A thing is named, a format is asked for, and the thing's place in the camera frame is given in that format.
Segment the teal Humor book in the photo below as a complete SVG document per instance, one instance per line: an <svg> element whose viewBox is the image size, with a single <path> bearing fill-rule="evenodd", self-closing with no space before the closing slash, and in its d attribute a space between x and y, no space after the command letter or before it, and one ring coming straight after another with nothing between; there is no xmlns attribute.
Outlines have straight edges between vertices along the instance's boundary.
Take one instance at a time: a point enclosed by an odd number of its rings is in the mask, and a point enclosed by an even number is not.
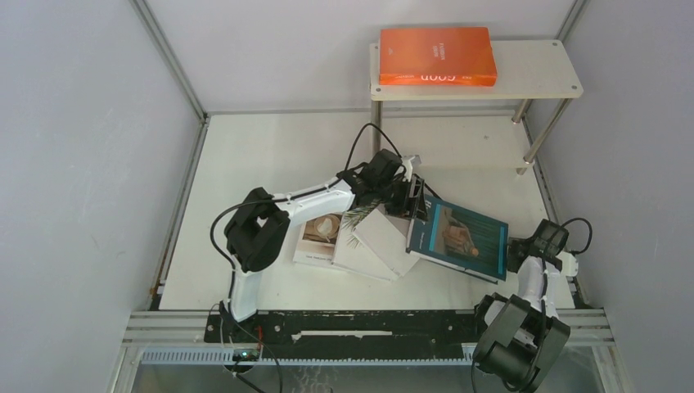
<svg viewBox="0 0 694 393"><path fill-rule="evenodd" d="M408 254L492 284L507 279L507 223L431 195L423 205L427 217L411 221Z"/></svg>

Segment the orange hardcover book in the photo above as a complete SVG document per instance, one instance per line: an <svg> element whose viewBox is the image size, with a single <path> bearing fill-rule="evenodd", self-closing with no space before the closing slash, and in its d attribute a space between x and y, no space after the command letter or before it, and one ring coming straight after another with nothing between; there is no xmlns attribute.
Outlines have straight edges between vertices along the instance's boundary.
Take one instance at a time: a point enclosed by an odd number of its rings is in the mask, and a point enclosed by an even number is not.
<svg viewBox="0 0 694 393"><path fill-rule="evenodd" d="M498 78L486 27L412 27L381 31L383 86L493 87Z"/></svg>

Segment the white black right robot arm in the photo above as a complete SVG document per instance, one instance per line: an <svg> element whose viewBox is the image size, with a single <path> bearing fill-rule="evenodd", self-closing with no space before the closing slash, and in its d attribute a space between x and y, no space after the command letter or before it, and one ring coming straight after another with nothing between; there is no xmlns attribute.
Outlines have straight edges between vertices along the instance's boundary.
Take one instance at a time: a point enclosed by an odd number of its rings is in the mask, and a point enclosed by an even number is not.
<svg viewBox="0 0 694 393"><path fill-rule="evenodd" d="M512 240L507 265L518 292L485 296L475 308L473 369L495 375L510 392L536 391L569 339L553 300L568 237L565 225L544 219L531 237Z"/></svg>

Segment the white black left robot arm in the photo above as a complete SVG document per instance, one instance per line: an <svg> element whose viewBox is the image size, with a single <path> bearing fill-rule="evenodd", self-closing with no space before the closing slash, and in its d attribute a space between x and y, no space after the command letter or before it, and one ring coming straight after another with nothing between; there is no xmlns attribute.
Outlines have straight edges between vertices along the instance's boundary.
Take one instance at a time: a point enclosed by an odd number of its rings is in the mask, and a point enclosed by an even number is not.
<svg viewBox="0 0 694 393"><path fill-rule="evenodd" d="M219 303L224 331L236 341L254 335L261 273L279 256L290 229L320 216L379 205L396 216L424 218L426 183L415 173L420 163L418 155L400 156L383 149L370 161L317 186L279 194L257 187L242 203L221 212L211 224L210 239L215 239L219 221L231 214L223 229L225 246L212 244L232 267L229 295Z"/></svg>

